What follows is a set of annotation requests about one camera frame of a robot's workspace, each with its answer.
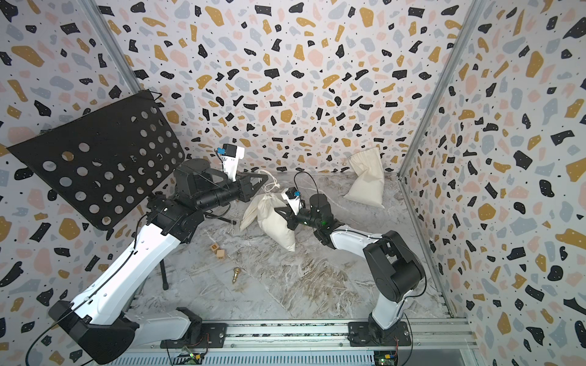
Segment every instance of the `mounting plate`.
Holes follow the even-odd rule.
[[[185,159],[142,90],[8,150],[99,230],[107,231]]]

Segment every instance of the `patterned wall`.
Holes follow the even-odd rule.
[[[130,91],[77,3],[2,0],[0,10],[0,364],[24,365],[29,345],[52,323],[49,306],[108,268],[130,242],[138,210],[111,232],[95,230],[6,146]],[[43,336],[29,359],[31,366],[87,360],[61,329]]]
[[[586,364],[586,4],[490,1],[406,177],[492,365]]]
[[[464,0],[98,1],[193,156],[338,172],[376,145],[397,169],[468,10]]]

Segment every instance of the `black spot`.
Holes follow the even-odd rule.
[[[72,33],[81,33],[75,23],[62,25],[61,30],[67,35],[70,35]]]
[[[110,8],[109,6],[98,5],[98,8],[100,9],[100,13],[102,13],[104,15],[114,16],[114,13],[112,12],[112,8]]]
[[[395,79],[401,80],[402,78],[407,77],[407,70],[393,71],[393,77]]]
[[[544,293],[542,291],[539,291],[537,289],[534,289],[530,285],[527,285],[525,287],[525,292],[528,293],[529,296],[533,297],[536,300],[539,300],[539,301],[542,301],[543,300]]]
[[[574,137],[574,133],[572,130],[567,130],[564,132],[560,132],[559,134],[555,134],[551,136],[551,140],[555,146],[561,144],[565,138]]]
[[[279,77],[279,70],[278,69],[269,69],[269,70],[264,70],[264,75],[268,76],[271,79],[274,79],[276,77]]]
[[[10,285],[15,279],[19,278],[21,274],[25,273],[21,269],[22,262],[16,262],[12,265],[12,268],[8,273],[0,280],[0,287],[5,287]]]
[[[553,197],[556,195],[551,190],[551,183],[548,180],[541,179],[539,181],[539,189],[541,190],[541,194],[546,197]]]
[[[28,167],[24,167],[14,172],[14,180],[27,179],[32,177],[33,175],[34,173],[32,170],[30,170]]]
[[[409,8],[409,16],[416,16],[418,18],[423,18],[423,12],[425,11],[425,9],[421,9],[421,8]]]
[[[527,327],[526,329],[531,333],[535,342],[539,343],[540,346],[543,346],[543,339],[545,338],[543,335],[543,329],[535,327]]]
[[[264,15],[271,15],[271,7],[270,6],[262,6],[262,5],[255,5],[254,10],[257,14],[264,14]]]
[[[53,289],[48,289],[45,292],[41,292],[37,296],[37,301],[45,306],[49,306],[49,300],[53,297]]]
[[[517,166],[520,166],[525,170],[527,170],[527,168],[533,162],[533,159],[531,159],[530,157],[528,157],[527,155],[525,155],[523,152],[521,152],[519,150],[517,150],[517,152],[515,152],[515,154],[513,154],[513,157],[515,158]]]
[[[145,10],[145,3],[141,2],[137,2],[136,4],[134,4],[133,6],[130,7],[130,11],[133,13],[146,13],[147,11]]]

